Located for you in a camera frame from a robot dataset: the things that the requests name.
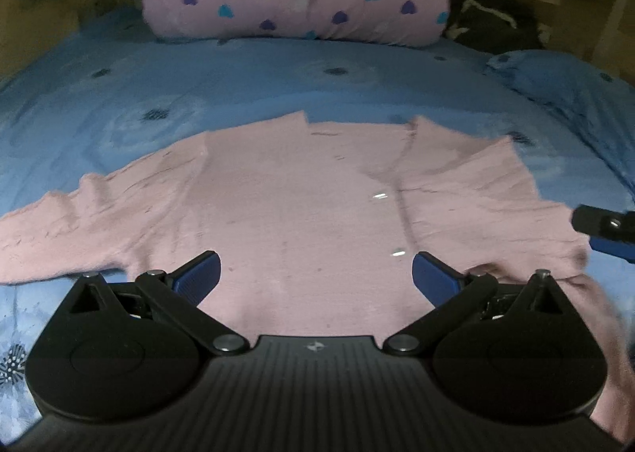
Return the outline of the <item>pink knitted cardigan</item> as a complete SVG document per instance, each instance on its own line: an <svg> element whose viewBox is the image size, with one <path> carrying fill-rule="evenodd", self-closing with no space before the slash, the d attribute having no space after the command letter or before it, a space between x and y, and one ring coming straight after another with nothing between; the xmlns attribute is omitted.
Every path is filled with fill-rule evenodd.
<svg viewBox="0 0 635 452"><path fill-rule="evenodd" d="M1 220L5 283L136 277L206 250L223 272L204 311L251 339L393 334L429 308L411 280L420 251L511 282L550 270L608 361L593 420L634 436L634 373L615 309L585 274L588 241L508 138L296 112L180 140Z"/></svg>

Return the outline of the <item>black clothing pile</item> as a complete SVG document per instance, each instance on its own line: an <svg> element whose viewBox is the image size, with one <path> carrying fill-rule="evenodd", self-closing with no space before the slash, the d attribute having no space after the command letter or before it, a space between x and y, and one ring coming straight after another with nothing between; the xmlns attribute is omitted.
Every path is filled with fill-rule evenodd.
<svg viewBox="0 0 635 452"><path fill-rule="evenodd" d="M534 9L520 0L450 0L443 37L490 54L545 48Z"/></svg>

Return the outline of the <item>blue pillow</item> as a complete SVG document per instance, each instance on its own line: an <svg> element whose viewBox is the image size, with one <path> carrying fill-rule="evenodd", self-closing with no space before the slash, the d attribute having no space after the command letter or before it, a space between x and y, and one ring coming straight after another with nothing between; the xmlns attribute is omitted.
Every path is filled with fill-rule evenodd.
<svg viewBox="0 0 635 452"><path fill-rule="evenodd" d="M512 51L487 61L487 74L563 123L634 190L634 87L571 54Z"/></svg>

